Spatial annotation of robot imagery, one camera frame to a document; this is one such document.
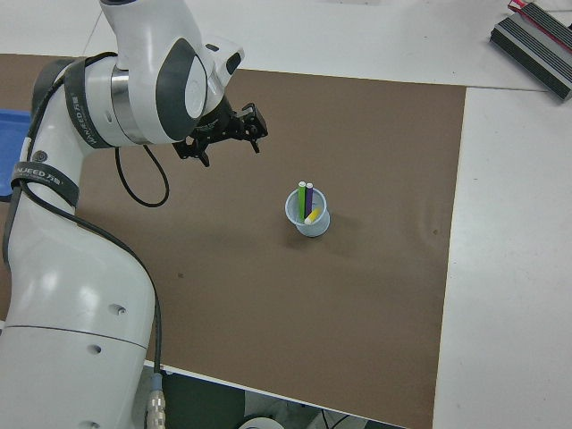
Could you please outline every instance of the blue container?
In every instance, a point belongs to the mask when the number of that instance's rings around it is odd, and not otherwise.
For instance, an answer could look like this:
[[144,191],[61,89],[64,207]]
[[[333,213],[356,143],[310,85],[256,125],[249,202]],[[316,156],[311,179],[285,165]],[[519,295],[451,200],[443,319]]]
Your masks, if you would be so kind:
[[21,145],[29,128],[29,112],[0,109],[0,200],[12,195],[10,179],[20,159]]

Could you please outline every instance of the green marker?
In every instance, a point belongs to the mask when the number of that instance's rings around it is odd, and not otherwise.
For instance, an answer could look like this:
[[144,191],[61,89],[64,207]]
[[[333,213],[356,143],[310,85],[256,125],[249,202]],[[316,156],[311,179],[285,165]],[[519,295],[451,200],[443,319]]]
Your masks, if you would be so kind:
[[298,184],[298,218],[300,222],[304,222],[306,217],[306,183],[301,181]]

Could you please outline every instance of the white round object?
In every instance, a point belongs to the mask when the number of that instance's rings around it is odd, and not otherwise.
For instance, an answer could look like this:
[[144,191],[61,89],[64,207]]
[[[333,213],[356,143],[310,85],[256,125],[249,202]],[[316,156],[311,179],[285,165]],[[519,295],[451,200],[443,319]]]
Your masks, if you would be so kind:
[[257,417],[248,420],[239,429],[284,429],[280,423],[272,418]]

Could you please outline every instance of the black wire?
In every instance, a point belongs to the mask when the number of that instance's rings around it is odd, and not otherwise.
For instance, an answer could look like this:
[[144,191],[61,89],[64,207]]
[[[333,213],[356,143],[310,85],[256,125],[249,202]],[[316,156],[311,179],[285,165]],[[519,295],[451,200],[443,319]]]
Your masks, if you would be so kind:
[[[108,56],[116,56],[116,53],[105,52],[105,53],[87,58],[86,59],[86,66],[91,65],[91,64],[93,64],[93,63],[95,63],[95,62],[97,62],[103,58],[108,57]],[[26,159],[28,161],[31,158],[32,150],[33,150],[34,144],[36,143],[36,136],[38,135],[39,125],[42,122],[42,119],[44,118],[44,114],[46,113],[47,105],[48,105],[50,99],[52,98],[52,96],[63,85],[63,83],[64,83],[64,77],[63,76],[54,82],[54,84],[50,87],[50,89],[42,97],[42,101],[40,102],[40,104],[38,106],[38,110],[36,111],[36,114],[34,114],[32,120],[30,122],[28,135],[27,135],[27,137],[30,139],[29,146],[28,146],[28,154],[26,157]],[[147,267],[145,266],[145,264],[143,264],[143,261],[141,261],[139,259],[139,257],[135,254],[135,252],[133,250],[131,250],[131,248],[129,246],[127,246],[121,240],[114,237],[114,235],[111,234],[110,232],[94,225],[93,223],[90,223],[84,219],[81,219],[80,217],[76,216],[75,214],[69,214],[69,213],[61,210],[60,208],[58,208],[56,206],[52,206],[51,204],[49,204],[48,202],[44,201],[42,198],[40,198],[36,194],[34,194],[31,191],[31,189],[28,187],[28,184],[25,181],[20,180],[20,187],[21,187],[22,191],[24,192],[24,194],[30,200],[32,200],[34,203],[38,204],[39,206],[45,208],[47,211],[49,211],[55,215],[59,215],[65,219],[68,219],[72,222],[75,222],[75,223],[81,225],[82,227],[84,227],[85,229],[94,232],[95,234],[99,235],[100,237],[102,237],[108,241],[111,241],[115,246],[123,249],[124,251],[129,253],[132,257],[134,257],[135,260],[137,260],[137,262],[139,262],[139,264],[143,267],[143,269],[147,273],[147,276],[149,277],[149,280],[151,281],[151,285],[153,286],[153,292],[155,294],[155,332],[156,333],[155,333],[154,372],[160,373],[161,372],[161,346],[163,343],[163,324],[162,324],[162,320],[161,320],[161,304],[159,302],[159,296],[157,294],[157,289],[156,289],[155,283],[153,282],[153,279],[152,279]]]
[[115,148],[115,166],[117,167],[117,173],[119,174],[119,179],[122,181],[123,187],[125,188],[125,190],[127,191],[127,193],[129,194],[129,196],[131,198],[133,198],[135,201],[137,201],[138,203],[140,203],[142,206],[145,206],[145,207],[160,207],[167,201],[167,199],[169,199],[169,180],[167,179],[167,175],[164,172],[163,166],[161,166],[159,161],[157,161],[157,158],[155,158],[155,155],[153,155],[153,152],[151,152],[151,149],[149,149],[147,147],[147,145],[144,145],[143,148],[145,148],[147,155],[149,155],[149,157],[153,160],[153,163],[155,164],[155,166],[157,167],[157,170],[159,170],[159,173],[161,174],[161,177],[163,178],[164,196],[163,196],[163,199],[161,201],[159,201],[158,203],[148,203],[147,201],[143,201],[141,198],[139,198],[137,195],[135,195],[135,193],[131,190],[129,183],[127,183],[127,180],[125,179],[125,175],[123,174],[122,159],[119,155],[119,148],[118,147]]
[[328,421],[325,418],[325,413],[324,413],[324,409],[322,408],[322,419],[324,420],[324,424],[325,424],[325,429],[333,429],[334,427],[336,427],[337,425],[339,425],[341,422],[343,422],[346,418],[349,417],[349,414],[345,415],[344,417],[342,417],[340,420],[338,420],[332,427],[330,427],[328,425]]

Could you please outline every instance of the cup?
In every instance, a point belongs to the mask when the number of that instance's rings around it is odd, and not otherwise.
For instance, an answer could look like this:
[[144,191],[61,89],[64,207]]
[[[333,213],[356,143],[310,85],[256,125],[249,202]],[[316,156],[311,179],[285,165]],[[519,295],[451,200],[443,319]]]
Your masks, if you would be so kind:
[[284,210],[288,220],[296,226],[298,231],[307,237],[317,237],[322,235],[330,226],[330,213],[328,213],[328,205],[325,201],[324,194],[314,188],[312,194],[312,210],[317,207],[322,208],[322,212],[311,224],[306,225],[304,219],[299,218],[298,190],[295,189],[286,199]]

